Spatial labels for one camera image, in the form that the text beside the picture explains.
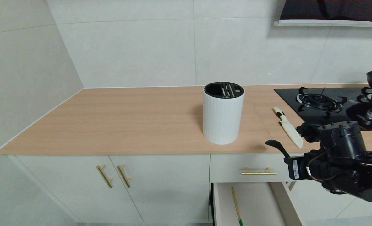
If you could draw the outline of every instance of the range hood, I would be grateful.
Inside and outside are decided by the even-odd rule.
[[[286,0],[274,25],[372,27],[372,0]]]

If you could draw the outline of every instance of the drawer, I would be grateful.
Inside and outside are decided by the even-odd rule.
[[[238,226],[233,201],[235,190],[243,225],[304,226],[285,182],[214,183],[213,204],[216,226]]]
[[[242,172],[263,172],[267,168],[277,174],[250,174]],[[244,154],[212,154],[210,156],[210,182],[279,182],[293,181],[289,178],[288,166],[280,153],[244,153]]]

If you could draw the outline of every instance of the chopsticks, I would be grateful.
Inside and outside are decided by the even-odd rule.
[[[232,187],[232,196],[233,196],[233,201],[235,202],[236,214],[238,215],[239,226],[243,226],[242,219],[240,218],[238,202],[236,201],[235,191],[233,190],[233,187]]]

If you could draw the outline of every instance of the cabinet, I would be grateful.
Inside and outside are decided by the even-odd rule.
[[[17,157],[82,222],[143,222],[109,156]]]
[[[208,222],[210,155],[110,158],[130,178],[127,191],[144,222]]]
[[[265,171],[267,167],[277,174],[242,175],[249,172]],[[289,178],[288,166],[281,153],[212,154],[210,182],[278,182],[293,181]]]
[[[313,180],[298,180],[291,195],[305,220],[335,218],[356,198],[348,194],[331,194]]]

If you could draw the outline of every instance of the white knife block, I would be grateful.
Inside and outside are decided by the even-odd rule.
[[[203,134],[215,144],[234,142],[239,135],[244,89],[227,82],[204,87]]]

